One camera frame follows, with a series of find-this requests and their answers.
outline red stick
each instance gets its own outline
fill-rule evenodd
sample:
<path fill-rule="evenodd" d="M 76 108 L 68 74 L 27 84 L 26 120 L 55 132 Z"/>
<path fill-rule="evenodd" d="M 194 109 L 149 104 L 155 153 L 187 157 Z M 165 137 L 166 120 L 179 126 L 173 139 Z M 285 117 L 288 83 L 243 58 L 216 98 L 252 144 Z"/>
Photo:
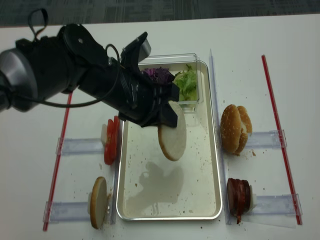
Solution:
<path fill-rule="evenodd" d="M 282 131 L 282 128 L 281 128 L 281 125 L 280 125 L 280 119 L 279 119 L 278 110 L 277 110 L 277 106 L 276 106 L 276 100 L 275 100 L 275 96 L 274 96 L 274 91 L 273 91 L 272 85 L 271 85 L 271 80 L 270 80 L 270 75 L 269 75 L 266 56 L 262 55 L 261 58 L 262 58 L 262 63 L 263 63 L 266 83 L 267 83 L 268 89 L 269 89 L 269 94 L 270 94 L 271 104 L 272 104 L 272 108 L 273 108 L 273 114 L 274 114 L 274 118 L 275 118 L 276 128 L 280 133 Z M 284 140 L 282 139 L 282 136 L 279 137 L 279 140 L 280 140 L 281 144 L 283 144 Z M 302 225 L 302 218 L 301 218 L 300 210 L 299 210 L 299 208 L 297 206 L 296 190 L 295 190 L 294 180 L 292 178 L 292 174 L 291 174 L 291 170 L 290 170 L 287 149 L 285 147 L 282 147 L 281 150 L 282 150 L 282 155 L 283 155 L 286 175 L 287 175 L 288 181 L 289 181 L 290 192 L 294 196 L 292 198 L 292 200 L 293 200 L 293 205 L 294 205 L 294 209 L 295 209 L 295 212 L 296 212 L 296 215 L 295 215 L 296 222 L 297 222 L 298 225 Z"/>
<path fill-rule="evenodd" d="M 69 93 L 67 104 L 71 103 L 71 98 L 72 98 L 72 93 Z M 62 140 L 65 137 L 66 129 L 67 129 L 68 116 L 69 116 L 69 108 L 66 108 L 65 109 L 65 113 L 64 113 L 64 119 L 63 119 L 63 124 L 62 124 L 60 140 Z M 60 157 L 61 157 L 61 148 L 59 148 L 59 152 L 57 153 L 56 158 L 55 158 L 55 165 L 54 165 L 54 170 L 53 170 L 50 194 L 49 194 L 48 205 L 47 205 L 47 209 L 46 209 L 47 210 L 46 211 L 47 215 L 45 216 L 45 221 L 44 221 L 43 228 L 42 228 L 42 230 L 44 232 L 46 232 L 48 230 L 49 217 L 50 217 L 49 209 L 51 209 L 51 204 L 52 204 L 52 201 L 54 200 L 54 193 L 55 193 L 55 187 L 56 187 L 56 180 L 57 180 L 57 175 L 58 175 Z"/>

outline purple cabbage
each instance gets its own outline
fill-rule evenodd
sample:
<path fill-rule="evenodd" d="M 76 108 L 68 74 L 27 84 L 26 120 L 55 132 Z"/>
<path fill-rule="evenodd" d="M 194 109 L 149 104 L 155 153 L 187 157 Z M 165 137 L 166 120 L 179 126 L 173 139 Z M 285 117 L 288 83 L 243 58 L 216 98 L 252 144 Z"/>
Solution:
<path fill-rule="evenodd" d="M 156 84 L 166 85 L 171 83 L 175 76 L 169 72 L 169 68 L 146 68 L 143 70 Z"/>

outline green lettuce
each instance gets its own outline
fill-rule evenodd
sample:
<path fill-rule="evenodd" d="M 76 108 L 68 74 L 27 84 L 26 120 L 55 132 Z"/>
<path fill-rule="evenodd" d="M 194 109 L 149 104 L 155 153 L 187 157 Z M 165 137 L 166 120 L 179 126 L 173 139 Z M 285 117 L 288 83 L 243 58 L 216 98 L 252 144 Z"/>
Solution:
<path fill-rule="evenodd" d="M 197 75 L 190 65 L 187 71 L 178 72 L 175 75 L 174 83 L 180 89 L 179 101 L 197 100 Z"/>

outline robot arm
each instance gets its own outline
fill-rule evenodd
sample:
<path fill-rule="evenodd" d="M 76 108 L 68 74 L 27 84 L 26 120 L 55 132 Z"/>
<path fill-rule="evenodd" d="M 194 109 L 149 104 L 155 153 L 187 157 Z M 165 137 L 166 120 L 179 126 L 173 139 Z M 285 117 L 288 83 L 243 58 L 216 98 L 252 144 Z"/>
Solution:
<path fill-rule="evenodd" d="M 0 112 L 10 107 L 27 112 L 39 103 L 73 108 L 102 101 L 117 109 L 121 120 L 141 127 L 165 124 L 175 128 L 177 115 L 168 101 L 179 100 L 179 88 L 173 83 L 155 84 L 138 68 L 151 51 L 147 35 L 126 46 L 121 60 L 109 57 L 82 25 L 63 26 L 54 37 L 17 40 L 16 48 L 0 54 Z M 114 46 L 108 47 L 119 58 Z M 96 100 L 68 106 L 46 102 L 76 88 Z"/>

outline clear container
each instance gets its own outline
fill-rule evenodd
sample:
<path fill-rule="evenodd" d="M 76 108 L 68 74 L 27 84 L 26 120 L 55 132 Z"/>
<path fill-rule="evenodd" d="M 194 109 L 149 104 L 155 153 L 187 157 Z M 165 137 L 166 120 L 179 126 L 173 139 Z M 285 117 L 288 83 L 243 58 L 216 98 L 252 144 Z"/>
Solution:
<path fill-rule="evenodd" d="M 149 56 L 139 63 L 139 69 L 164 68 L 169 69 L 170 73 L 175 75 L 178 72 L 187 71 L 187 64 L 192 67 L 196 74 L 196 100 L 179 101 L 178 103 L 184 112 L 194 112 L 197 104 L 203 101 L 200 60 L 194 53 Z"/>

